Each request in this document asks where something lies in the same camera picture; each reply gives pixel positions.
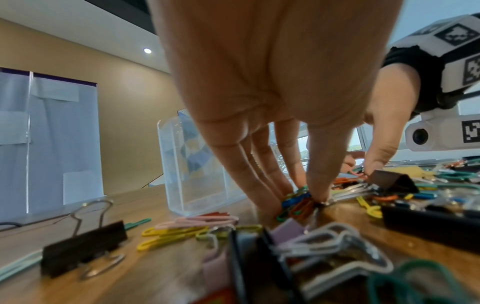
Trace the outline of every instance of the wall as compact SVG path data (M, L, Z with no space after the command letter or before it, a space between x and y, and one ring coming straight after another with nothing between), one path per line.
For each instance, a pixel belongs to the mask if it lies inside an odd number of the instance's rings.
M0 67L98 83L105 194L162 174L157 121L184 108L169 74L0 19Z

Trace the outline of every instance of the wooden table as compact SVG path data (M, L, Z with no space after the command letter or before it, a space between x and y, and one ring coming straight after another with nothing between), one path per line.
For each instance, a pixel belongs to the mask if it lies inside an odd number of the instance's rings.
M141 232L154 224L173 219L169 212L163 185L109 197L114 207L105 214L105 223L118 220L135 222L150 217L152 222L128 231L129 240L119 253L125 260L117 267L89 280L79 281L79 271L70 271L58 278L40 277L35 266L0 283L1 303L188 303L205 295L201 260L206 244L195 239L175 243L149 252L137 252L143 240ZM99 210L91 207L82 215L80 232L98 224ZM240 217L241 224L262 223L268 227L275 221L257 213L245 200L221 209ZM320 224L336 220L348 223L379 245L394 261L410 257L433 259L447 266L470 290L480 294L480 256L449 248L416 237L386 230L372 224L357 204L329 207L320 217ZM76 222L57 218L0 232L0 265L7 264L48 244L71 236ZM92 263L99 265L98 259Z

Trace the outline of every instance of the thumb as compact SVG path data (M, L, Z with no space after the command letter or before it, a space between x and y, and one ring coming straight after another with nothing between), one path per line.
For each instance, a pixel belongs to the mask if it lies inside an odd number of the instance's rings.
M365 173L382 169L399 148L407 117L383 117L373 125L373 139L365 155Z

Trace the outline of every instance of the pink paper clip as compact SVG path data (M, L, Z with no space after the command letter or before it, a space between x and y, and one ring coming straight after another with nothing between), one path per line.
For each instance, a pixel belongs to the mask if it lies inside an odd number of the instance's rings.
M179 217L174 221L163 222L155 226L156 230L191 227L216 227L235 225L239 221L236 216L191 216Z

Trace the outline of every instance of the silver wire handle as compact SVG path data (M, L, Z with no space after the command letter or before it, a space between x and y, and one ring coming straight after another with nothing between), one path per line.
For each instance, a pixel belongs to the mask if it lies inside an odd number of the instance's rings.
M114 202L112 202L111 200L108 200L108 199L99 199L99 200L94 200L94 201L91 201L91 202L83 203L80 208L78 208L74 212L70 213L70 216L77 221L75 231L73 231L72 237L77 236L77 234L80 230L80 226L82 225L82 219L77 217L77 212L79 212L80 210L82 210L85 207L88 207L88 206L93 205L93 204L98 204L98 203L108 204L107 208L105 208L105 210L101 212L100 220L98 221L98 227L99 228L102 227L102 225L104 223L104 214L114 205Z

